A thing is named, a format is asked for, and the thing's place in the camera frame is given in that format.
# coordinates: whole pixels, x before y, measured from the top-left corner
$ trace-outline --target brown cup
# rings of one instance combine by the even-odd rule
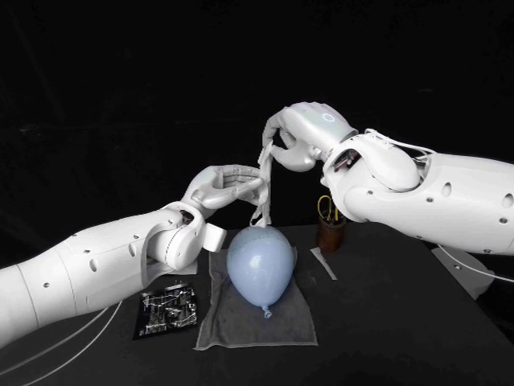
[[[333,252],[337,250],[343,241],[345,217],[340,216],[340,222],[329,224],[317,216],[316,244],[320,252]]]

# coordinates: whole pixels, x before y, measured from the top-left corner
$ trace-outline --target black table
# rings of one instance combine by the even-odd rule
[[[342,248],[324,255],[339,279],[332,281],[309,251],[316,227],[278,229],[298,250],[294,276],[317,347],[195,351],[196,328],[133,341],[135,295],[83,354],[36,384],[514,384],[514,346],[418,240],[382,224],[348,224]],[[223,248],[234,234],[228,232]],[[150,288],[179,280],[193,284],[202,321],[206,253],[197,258],[197,275],[160,277]],[[21,384],[63,363],[109,314],[52,353],[0,377],[0,385]],[[53,323],[16,341],[0,351],[0,369],[57,342],[91,317]]]

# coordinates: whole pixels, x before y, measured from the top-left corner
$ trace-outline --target light blue balloon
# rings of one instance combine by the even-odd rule
[[[235,289],[268,318],[268,306],[285,290],[294,267],[291,246],[281,232],[268,225],[242,229],[229,244],[226,265]]]

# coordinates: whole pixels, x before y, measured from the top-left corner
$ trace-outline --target black background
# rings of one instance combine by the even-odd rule
[[[514,163],[514,1],[0,2],[0,268],[177,200],[208,165],[257,166],[300,101]],[[273,225],[316,222],[319,176],[274,164]],[[482,262],[514,275],[514,257]],[[514,287],[480,305],[514,339]]]

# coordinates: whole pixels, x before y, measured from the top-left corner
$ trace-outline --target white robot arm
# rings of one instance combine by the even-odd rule
[[[464,252],[514,256],[514,165],[437,154],[372,129],[358,134],[316,102],[297,103],[270,118],[264,144],[277,129],[287,150],[275,147],[274,159],[294,171],[323,161],[320,182],[349,220],[381,222]],[[423,156],[412,158],[405,148]]]
[[[0,348],[135,294],[193,262],[200,248],[216,252],[225,231],[205,219],[236,198],[255,202],[257,176],[248,166],[209,166],[180,201],[76,232],[34,258],[0,269]]]

